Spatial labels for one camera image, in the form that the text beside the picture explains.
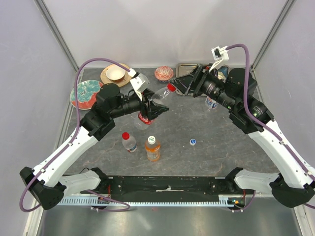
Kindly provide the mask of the tall red-cap clear bottle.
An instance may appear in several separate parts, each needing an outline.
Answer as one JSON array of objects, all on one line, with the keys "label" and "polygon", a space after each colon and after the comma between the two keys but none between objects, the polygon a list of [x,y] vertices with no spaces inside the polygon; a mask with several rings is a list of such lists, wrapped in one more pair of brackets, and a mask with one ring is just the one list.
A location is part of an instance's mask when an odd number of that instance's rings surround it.
[{"label": "tall red-cap clear bottle", "polygon": [[147,107],[143,113],[139,112],[134,120],[134,125],[139,130],[147,129],[158,116],[170,110],[172,91],[168,87],[159,89],[149,96]]}]

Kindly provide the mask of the clear Pocari Sweat bottle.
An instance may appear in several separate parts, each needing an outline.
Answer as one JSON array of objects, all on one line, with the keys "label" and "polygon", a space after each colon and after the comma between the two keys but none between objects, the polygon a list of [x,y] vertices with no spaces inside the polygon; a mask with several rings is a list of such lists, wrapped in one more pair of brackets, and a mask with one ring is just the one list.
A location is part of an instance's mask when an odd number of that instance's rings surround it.
[{"label": "clear Pocari Sweat bottle", "polygon": [[207,98],[205,100],[205,105],[206,105],[207,109],[210,111],[210,110],[215,109],[218,106],[218,103],[207,96]]}]

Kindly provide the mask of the blue white Pocari cap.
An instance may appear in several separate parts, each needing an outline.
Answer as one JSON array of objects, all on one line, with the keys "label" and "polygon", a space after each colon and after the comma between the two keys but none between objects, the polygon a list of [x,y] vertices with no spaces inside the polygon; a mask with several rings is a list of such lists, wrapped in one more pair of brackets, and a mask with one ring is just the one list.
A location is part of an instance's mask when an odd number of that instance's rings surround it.
[{"label": "blue white Pocari cap", "polygon": [[190,139],[189,143],[192,146],[196,145],[196,139]]}]

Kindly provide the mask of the red bottle cap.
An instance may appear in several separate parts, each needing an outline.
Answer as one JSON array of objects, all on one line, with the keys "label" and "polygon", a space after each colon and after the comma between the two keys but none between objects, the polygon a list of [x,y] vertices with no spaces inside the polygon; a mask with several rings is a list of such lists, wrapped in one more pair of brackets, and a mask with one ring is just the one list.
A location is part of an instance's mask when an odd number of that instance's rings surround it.
[{"label": "red bottle cap", "polygon": [[171,91],[174,92],[176,90],[176,88],[172,85],[172,84],[168,84],[167,88]]}]

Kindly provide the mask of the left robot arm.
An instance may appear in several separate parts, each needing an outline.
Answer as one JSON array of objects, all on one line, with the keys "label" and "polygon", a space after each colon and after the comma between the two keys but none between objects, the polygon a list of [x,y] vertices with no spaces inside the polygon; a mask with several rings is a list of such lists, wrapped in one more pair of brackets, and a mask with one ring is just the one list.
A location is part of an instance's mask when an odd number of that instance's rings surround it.
[{"label": "left robot arm", "polygon": [[104,193],[109,185],[108,176],[100,168],[85,173],[65,176],[66,170],[89,148],[105,137],[114,127],[114,119],[140,112],[154,120],[169,107],[156,103],[152,92],[145,89],[140,95],[123,95],[116,84],[105,84],[96,94],[96,102],[78,122],[74,132],[46,160],[34,168],[20,171],[26,190],[44,210],[55,207],[65,196],[81,191]]}]

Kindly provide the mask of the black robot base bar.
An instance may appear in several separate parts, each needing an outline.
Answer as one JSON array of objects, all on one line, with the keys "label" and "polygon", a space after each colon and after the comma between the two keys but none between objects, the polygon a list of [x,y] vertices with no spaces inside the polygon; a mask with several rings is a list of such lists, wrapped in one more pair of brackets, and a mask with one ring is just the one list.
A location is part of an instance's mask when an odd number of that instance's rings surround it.
[{"label": "black robot base bar", "polygon": [[109,176],[93,190],[114,200],[215,200],[219,195],[251,195],[225,177]]}]

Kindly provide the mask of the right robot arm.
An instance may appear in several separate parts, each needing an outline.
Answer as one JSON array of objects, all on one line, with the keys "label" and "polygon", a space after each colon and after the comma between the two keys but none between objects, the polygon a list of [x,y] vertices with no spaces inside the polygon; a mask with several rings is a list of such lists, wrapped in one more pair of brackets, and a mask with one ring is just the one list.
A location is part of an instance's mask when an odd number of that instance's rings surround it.
[{"label": "right robot arm", "polygon": [[314,168],[285,139],[269,109],[254,98],[257,82],[252,75],[243,68],[233,68],[226,79],[221,79],[219,72],[199,64],[170,83],[182,95],[204,94],[228,109],[232,123],[254,140],[279,170],[266,174],[237,167],[226,176],[227,191],[235,194],[242,189],[272,194],[289,208],[306,205],[315,195]]}]

